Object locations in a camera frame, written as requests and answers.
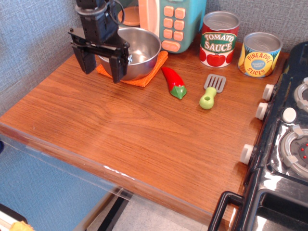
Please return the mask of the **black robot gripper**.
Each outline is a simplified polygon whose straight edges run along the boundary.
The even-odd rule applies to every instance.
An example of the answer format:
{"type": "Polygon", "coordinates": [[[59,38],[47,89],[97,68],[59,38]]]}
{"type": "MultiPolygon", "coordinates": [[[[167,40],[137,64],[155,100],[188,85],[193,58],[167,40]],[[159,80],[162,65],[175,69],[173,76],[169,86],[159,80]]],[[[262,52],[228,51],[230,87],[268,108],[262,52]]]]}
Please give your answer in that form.
{"type": "Polygon", "coordinates": [[[109,58],[114,83],[127,74],[129,43],[118,35],[114,6],[76,6],[82,27],[70,28],[72,48],[85,74],[96,68],[95,55],[109,58]]]}

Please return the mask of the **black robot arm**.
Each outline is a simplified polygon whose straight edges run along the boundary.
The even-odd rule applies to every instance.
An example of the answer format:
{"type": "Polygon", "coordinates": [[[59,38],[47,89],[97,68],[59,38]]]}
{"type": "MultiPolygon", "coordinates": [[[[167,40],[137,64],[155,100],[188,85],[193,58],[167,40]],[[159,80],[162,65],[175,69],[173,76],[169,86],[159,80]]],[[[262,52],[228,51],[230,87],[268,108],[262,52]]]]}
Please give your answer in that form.
{"type": "Polygon", "coordinates": [[[127,74],[129,43],[118,34],[117,0],[77,0],[75,7],[82,28],[70,28],[72,48],[86,74],[96,68],[95,55],[109,59],[114,83],[127,74]]]}

